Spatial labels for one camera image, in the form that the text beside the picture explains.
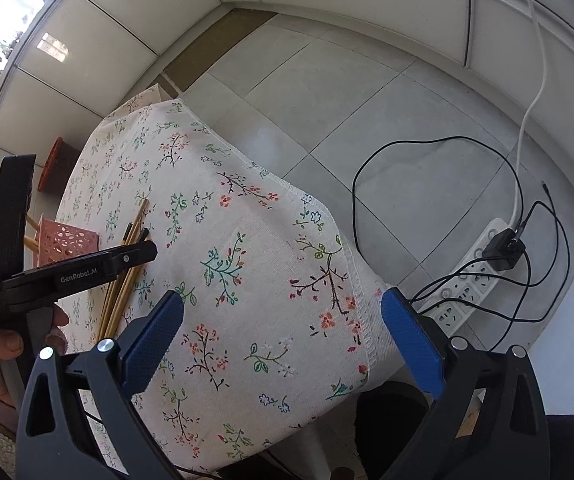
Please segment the floral tablecloth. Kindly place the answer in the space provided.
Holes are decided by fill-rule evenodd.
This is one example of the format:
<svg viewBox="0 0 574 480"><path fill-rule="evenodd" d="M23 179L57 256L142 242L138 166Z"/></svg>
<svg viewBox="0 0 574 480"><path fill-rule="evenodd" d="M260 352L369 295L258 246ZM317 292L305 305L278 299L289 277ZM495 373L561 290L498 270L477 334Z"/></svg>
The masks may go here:
<svg viewBox="0 0 574 480"><path fill-rule="evenodd" d="M130 281L123 323L166 292L183 299L183 324L133 399L176 465L242 460L402 366L380 314L386 282L329 210L159 87L93 131L57 218L104 248L142 220L158 255Z"/></svg>

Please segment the white power strip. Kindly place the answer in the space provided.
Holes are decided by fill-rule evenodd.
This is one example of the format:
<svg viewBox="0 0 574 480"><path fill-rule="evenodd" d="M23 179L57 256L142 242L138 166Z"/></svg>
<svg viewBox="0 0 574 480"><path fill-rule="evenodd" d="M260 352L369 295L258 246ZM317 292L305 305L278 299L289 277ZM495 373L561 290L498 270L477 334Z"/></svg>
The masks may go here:
<svg viewBox="0 0 574 480"><path fill-rule="evenodd" d="M455 335L475 312L475 306L480 307L482 300L499 283L498 276L502 272L496 272L490 262L482 259L482 253L493 237L507 228L508 224L504 220L491 220L450 272L453 278L440 285L432 285L427 292L419 295L421 304L418 312L424 312L432 318L448 337Z"/></svg>

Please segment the white kitchen cabinets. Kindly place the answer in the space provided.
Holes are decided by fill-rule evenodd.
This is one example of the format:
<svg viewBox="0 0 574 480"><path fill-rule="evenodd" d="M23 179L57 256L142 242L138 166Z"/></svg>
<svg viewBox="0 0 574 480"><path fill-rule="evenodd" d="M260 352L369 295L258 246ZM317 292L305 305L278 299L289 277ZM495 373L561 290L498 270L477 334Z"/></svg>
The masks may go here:
<svg viewBox="0 0 574 480"><path fill-rule="evenodd" d="M0 76L0 148L46 157L229 8L347 27L445 70L534 137L574 185L574 0L47 0Z"/></svg>

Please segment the bamboo chopstick on table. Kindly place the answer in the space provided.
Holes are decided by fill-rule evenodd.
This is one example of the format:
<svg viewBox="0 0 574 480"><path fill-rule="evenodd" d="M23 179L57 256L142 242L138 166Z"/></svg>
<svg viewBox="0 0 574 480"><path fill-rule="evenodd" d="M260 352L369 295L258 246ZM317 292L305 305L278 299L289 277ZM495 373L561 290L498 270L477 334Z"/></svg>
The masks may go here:
<svg viewBox="0 0 574 480"><path fill-rule="evenodd" d="M120 257L119 263L120 266L118 274L121 271L125 271L125 278L122 283L122 287L120 288L118 297L116 297L116 302L113 305L109 324L106 330L104 331L104 338L111 338L114 335L116 335L116 331L118 330L120 320L123 316L123 313L127 305L127 300L130 299L130 294L132 293L133 285L135 283L135 280L137 278L140 269L142 269L142 266L140 264L138 264L138 266L135 266L135 268L133 268L133 266L130 265L129 254L122 255Z"/></svg>
<svg viewBox="0 0 574 480"><path fill-rule="evenodd" d="M132 231L130 231L130 236L125 245L133 245L135 244L135 240L139 235L140 230L142 229L142 216L144 215L145 209L148 207L148 200L147 198L143 198L140 202L140 206L138 209L138 213L134 219ZM99 330L96 337L96 341L101 341L104 338L104 331L106 330L109 321L111 312L113 309L113 305L116 302L116 297L120 292L120 288L122 287L122 283L125 278L125 271L121 271L116 279L109 285L108 290L106 292L106 296L104 296L104 304L102 305L101 314L100 314L100 324Z"/></svg>

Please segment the black power adapter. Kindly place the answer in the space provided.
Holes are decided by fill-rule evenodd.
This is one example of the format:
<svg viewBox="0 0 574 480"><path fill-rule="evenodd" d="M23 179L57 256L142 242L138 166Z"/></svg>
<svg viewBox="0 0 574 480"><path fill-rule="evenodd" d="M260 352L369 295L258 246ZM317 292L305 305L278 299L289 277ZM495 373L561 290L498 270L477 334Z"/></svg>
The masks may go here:
<svg viewBox="0 0 574 480"><path fill-rule="evenodd" d="M496 272L515 268L526 246L513 229L505 229L492 237L482 252L482 258Z"/></svg>

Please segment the brown trash bin orange rim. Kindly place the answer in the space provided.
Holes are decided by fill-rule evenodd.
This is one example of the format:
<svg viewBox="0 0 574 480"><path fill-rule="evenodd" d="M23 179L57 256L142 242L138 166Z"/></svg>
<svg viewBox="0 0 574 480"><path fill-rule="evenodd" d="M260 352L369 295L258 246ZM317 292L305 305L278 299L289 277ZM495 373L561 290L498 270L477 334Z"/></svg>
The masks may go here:
<svg viewBox="0 0 574 480"><path fill-rule="evenodd" d="M66 143L60 136L52 146L40 173L37 191L49 195L61 195L80 154L79 150Z"/></svg>

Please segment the bamboo chopstick in basket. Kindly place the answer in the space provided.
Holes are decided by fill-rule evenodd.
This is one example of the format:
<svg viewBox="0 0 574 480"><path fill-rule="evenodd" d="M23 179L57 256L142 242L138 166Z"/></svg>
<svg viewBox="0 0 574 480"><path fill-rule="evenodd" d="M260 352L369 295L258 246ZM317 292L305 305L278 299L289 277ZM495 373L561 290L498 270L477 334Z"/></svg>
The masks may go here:
<svg viewBox="0 0 574 480"><path fill-rule="evenodd" d="M30 226L32 226L35 231L40 229L38 222L36 222L29 214L25 214L25 220L29 223Z"/></svg>
<svg viewBox="0 0 574 480"><path fill-rule="evenodd" d="M40 252L40 247L38 247L37 240L34 240L34 238L25 236L23 243L24 246L29 248L31 252L34 252L34 254L38 254Z"/></svg>

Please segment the pink perforated utensil basket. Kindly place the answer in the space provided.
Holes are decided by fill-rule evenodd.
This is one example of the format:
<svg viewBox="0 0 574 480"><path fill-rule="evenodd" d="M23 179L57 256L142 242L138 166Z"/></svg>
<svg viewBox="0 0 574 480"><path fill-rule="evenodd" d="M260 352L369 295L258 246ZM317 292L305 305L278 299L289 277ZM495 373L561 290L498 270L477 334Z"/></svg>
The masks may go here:
<svg viewBox="0 0 574 480"><path fill-rule="evenodd" d="M33 254L34 268L85 256L97 252L99 248L99 235L96 232L44 217L38 222L34 240L37 244L37 252Z"/></svg>

